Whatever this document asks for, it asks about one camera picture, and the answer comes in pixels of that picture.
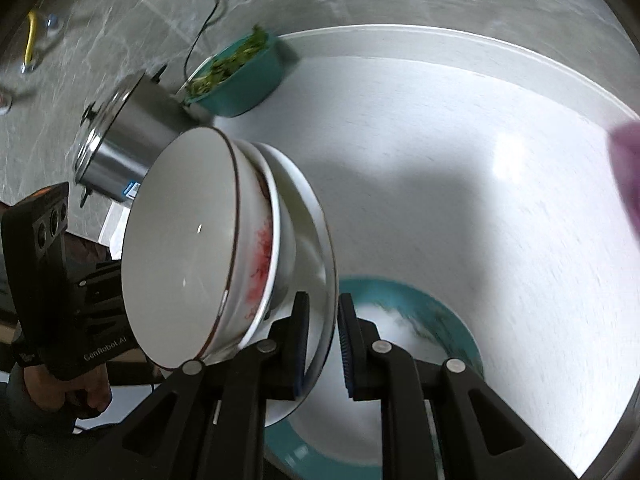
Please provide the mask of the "person's left hand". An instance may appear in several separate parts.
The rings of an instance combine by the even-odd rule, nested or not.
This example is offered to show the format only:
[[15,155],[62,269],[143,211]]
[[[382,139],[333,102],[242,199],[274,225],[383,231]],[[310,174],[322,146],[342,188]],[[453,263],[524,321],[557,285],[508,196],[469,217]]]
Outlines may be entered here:
[[112,390],[104,364],[71,380],[59,380],[43,365],[26,367],[24,383],[29,396],[38,408],[57,411],[63,407],[66,394],[80,391],[87,395],[88,408],[99,414],[105,412],[112,402]]

